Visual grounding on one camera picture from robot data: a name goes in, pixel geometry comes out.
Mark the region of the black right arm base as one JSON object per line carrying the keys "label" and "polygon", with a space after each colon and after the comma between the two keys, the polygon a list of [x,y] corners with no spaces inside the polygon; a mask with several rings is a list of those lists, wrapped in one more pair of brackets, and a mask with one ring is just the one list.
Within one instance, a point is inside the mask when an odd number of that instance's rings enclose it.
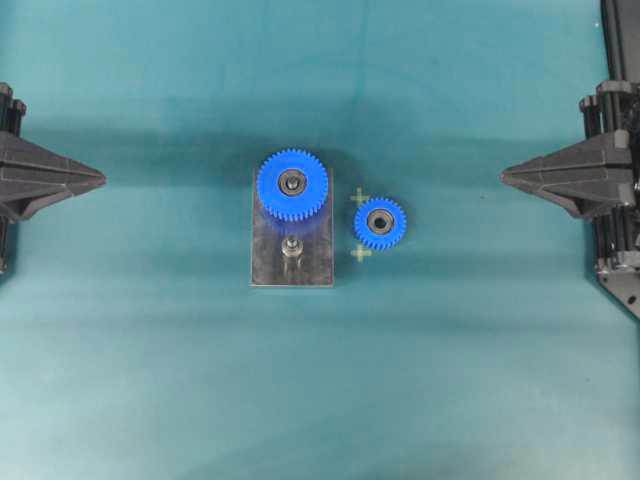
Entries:
{"label": "black right arm base", "polygon": [[[639,198],[639,3],[601,3],[609,79],[631,91],[605,95],[603,120],[607,131],[629,134],[631,189]],[[639,206],[618,207],[611,214],[616,239],[610,272],[601,284],[634,316],[639,315]]]}

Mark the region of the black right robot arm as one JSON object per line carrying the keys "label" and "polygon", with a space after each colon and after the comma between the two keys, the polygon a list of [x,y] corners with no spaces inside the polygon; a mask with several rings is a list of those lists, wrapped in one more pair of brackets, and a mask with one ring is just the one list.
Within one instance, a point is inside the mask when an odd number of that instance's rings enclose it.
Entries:
{"label": "black right robot arm", "polygon": [[608,80],[581,99],[585,139],[505,169],[503,184],[593,226],[601,270],[639,270],[639,84]]}

